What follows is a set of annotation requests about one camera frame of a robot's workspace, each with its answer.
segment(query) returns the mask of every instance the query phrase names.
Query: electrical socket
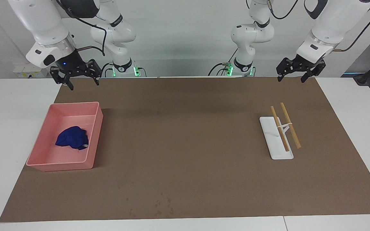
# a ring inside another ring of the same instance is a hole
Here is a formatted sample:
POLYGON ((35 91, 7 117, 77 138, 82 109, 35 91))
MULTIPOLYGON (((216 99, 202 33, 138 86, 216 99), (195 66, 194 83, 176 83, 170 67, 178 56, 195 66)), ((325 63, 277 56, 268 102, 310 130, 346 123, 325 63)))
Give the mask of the electrical socket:
POLYGON ((48 71, 33 64, 16 65, 13 69, 18 78, 47 78, 48 71))

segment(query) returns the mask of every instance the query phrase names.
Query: green indicator light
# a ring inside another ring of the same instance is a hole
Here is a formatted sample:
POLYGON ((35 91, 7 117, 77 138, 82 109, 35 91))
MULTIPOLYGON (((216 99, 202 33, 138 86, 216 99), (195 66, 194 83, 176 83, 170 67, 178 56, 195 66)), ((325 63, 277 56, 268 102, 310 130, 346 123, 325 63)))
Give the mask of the green indicator light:
POLYGON ((138 68, 134 67, 134 73, 135 73, 135 77, 136 76, 140 76, 140 72, 138 71, 138 68))
POLYGON ((228 67, 228 70, 226 71, 226 75, 227 76, 231 76, 232 75, 232 71, 233 71, 233 67, 232 66, 229 66, 228 67))

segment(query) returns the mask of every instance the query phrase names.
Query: black cable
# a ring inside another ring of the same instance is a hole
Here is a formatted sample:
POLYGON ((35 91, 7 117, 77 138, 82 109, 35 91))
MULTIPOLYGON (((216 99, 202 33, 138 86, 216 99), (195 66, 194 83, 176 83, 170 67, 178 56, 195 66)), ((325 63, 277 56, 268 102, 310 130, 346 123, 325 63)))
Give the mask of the black cable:
POLYGON ((85 51, 85 50, 88 50, 88 49, 97 49, 98 51, 101 51, 101 48, 99 47, 96 47, 96 46, 88 46, 88 47, 81 47, 81 48, 78 48, 76 51, 85 51))
POLYGON ((107 64, 105 64, 103 67, 102 67, 102 69, 101 69, 101 76, 102 76, 102 74, 104 73, 104 69, 105 69, 105 67, 106 66, 108 66, 108 65, 110 65, 109 63, 107 63, 107 64))
POLYGON ((212 73, 212 71, 217 67, 217 66, 220 66, 220 65, 223 65, 222 63, 218 63, 216 64, 214 67, 212 67, 212 69, 210 70, 208 76, 210 76, 210 74, 212 73))
POLYGON ((358 35, 358 37, 354 40, 354 42, 346 49, 342 50, 342 49, 334 49, 333 51, 336 51, 336 52, 345 52, 347 50, 349 50, 359 39, 359 37, 365 32, 366 28, 368 28, 368 26, 370 25, 370 21, 368 22, 368 24, 364 27, 364 29, 361 31, 361 33, 358 35))
POLYGON ((89 26, 91 26, 91 27, 94 27, 94 28, 97 28, 97 29, 103 30, 103 31, 105 32, 104 40, 102 41, 102 50, 100 50, 100 51, 102 52, 102 55, 103 55, 103 56, 105 56, 105 50, 104 50, 104 48, 105 48, 105 39, 107 38, 107 30, 106 30, 106 29, 104 29, 104 28, 102 28, 102 27, 99 27, 99 26, 97 26, 97 25, 93 25, 93 24, 91 24, 91 23, 89 23, 89 22, 85 22, 84 20, 82 20, 82 19, 80 19, 80 18, 76 17, 75 15, 73 15, 73 14, 72 14, 72 12, 71 12, 70 10, 66 9, 66 8, 62 5, 62 3, 61 3, 59 0, 56 0, 56 2, 58 3, 58 5, 59 5, 62 9, 64 9, 66 12, 68 12, 68 14, 70 14, 70 15, 71 15, 73 18, 75 18, 76 20, 78 20, 78 21, 80 21, 80 22, 82 22, 82 23, 84 23, 84 24, 86 24, 86 25, 89 25, 89 26))
POLYGON ((256 67, 252 67, 252 68, 255 68, 254 75, 252 76, 252 77, 255 77, 255 74, 257 73, 257 68, 256 67))
POLYGON ((105 71, 105 77, 107 77, 107 71, 109 70, 113 70, 112 68, 108 68, 106 71, 105 71))
POLYGON ((145 77, 148 77, 148 76, 146 75, 146 70, 145 70, 145 68, 143 68, 143 67, 138 67, 138 70, 144 70, 144 72, 145 72, 145 77))
POLYGON ((238 51, 238 48, 235 50, 235 52, 232 54, 231 58, 228 60, 228 63, 230 63, 231 59, 233 58, 233 56, 236 54, 236 52, 238 51))
POLYGON ((216 73, 216 75, 218 75, 220 71, 222 71, 222 73, 223 73, 223 72, 224 72, 224 71, 226 71, 226 70, 227 70, 227 68, 220 69, 220 70, 218 70, 218 72, 216 73))
POLYGON ((298 3, 298 0, 295 1, 294 5, 292 6, 292 8, 289 10, 289 12, 283 16, 282 18, 279 18, 279 17, 276 17, 276 15, 273 13, 273 9, 272 9, 272 5, 270 5, 270 13, 272 14, 272 16, 276 19, 284 19, 286 17, 288 17, 288 15, 292 12, 292 10, 295 8, 296 4, 298 3))

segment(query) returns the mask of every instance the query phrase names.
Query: wooden stick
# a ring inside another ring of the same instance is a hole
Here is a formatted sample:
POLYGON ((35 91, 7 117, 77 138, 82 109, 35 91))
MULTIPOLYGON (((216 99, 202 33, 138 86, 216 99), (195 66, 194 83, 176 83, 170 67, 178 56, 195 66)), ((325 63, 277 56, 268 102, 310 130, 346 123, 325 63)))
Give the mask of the wooden stick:
POLYGON ((289 129, 291 130, 292 137, 294 138, 296 148, 302 148, 301 143, 299 143, 298 136, 296 135, 294 126, 292 125, 291 118, 289 118, 288 112, 286 111, 285 104, 281 103, 281 107, 282 107, 282 110, 284 111, 286 121, 288 123, 291 123, 289 124, 289 129))
POLYGON ((282 132, 282 128, 280 127, 281 124, 279 123, 278 117, 276 117, 275 108, 271 106, 270 110, 272 111, 273 119, 275 120, 276 126, 278 128, 279 136, 282 139, 282 143, 284 144, 285 151, 289 152, 288 144, 286 143, 284 133, 282 132))

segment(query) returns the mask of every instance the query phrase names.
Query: white table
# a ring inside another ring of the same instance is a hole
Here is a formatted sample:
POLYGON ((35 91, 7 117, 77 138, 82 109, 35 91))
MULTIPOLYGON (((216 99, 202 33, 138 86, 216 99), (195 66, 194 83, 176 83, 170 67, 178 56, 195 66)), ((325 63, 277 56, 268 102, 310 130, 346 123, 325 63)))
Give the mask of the white table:
MULTIPOLYGON (((318 78, 370 171, 370 89, 353 79, 318 78)), ((52 79, 0 79, 0 215, 58 91, 52 79)), ((370 215, 0 223, 0 230, 370 230, 370 215)))

